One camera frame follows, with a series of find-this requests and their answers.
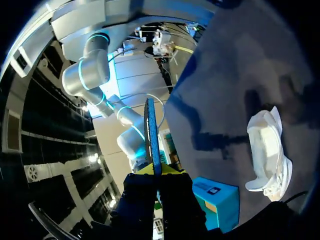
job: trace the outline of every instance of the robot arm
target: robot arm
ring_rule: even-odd
[[[144,118],[116,95],[107,99],[99,87],[110,79],[109,42],[108,36],[102,33],[90,36],[86,41],[83,57],[63,72],[62,84],[69,95],[79,96],[96,106],[105,118],[115,113],[123,126],[130,126],[117,138],[117,144],[127,155],[131,161],[131,168],[134,169],[137,165],[136,159],[145,153]]]

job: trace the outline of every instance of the black cable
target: black cable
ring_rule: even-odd
[[[188,35],[190,35],[190,33],[188,33],[185,29],[183,29],[180,25],[176,25],[178,28],[180,28],[182,31],[184,31],[185,33],[187,33]]]
[[[167,29],[175,30],[175,31],[177,31],[178,33],[184,34],[184,35],[186,35],[186,36],[190,36],[190,34],[189,34],[187,31],[179,31],[179,30],[174,29],[174,28],[169,27],[169,26],[164,26],[164,27],[167,28]]]
[[[299,192],[295,195],[293,195],[292,197],[290,197],[289,199],[287,199],[286,201],[284,201],[285,204],[288,204],[289,202],[291,202],[292,200],[300,197],[300,196],[303,196],[303,195],[306,195],[308,193],[308,191],[302,191],[302,192]]]

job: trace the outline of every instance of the blue box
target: blue box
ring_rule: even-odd
[[[239,187],[203,177],[193,180],[192,191],[205,212],[208,230],[231,231],[239,223]]]

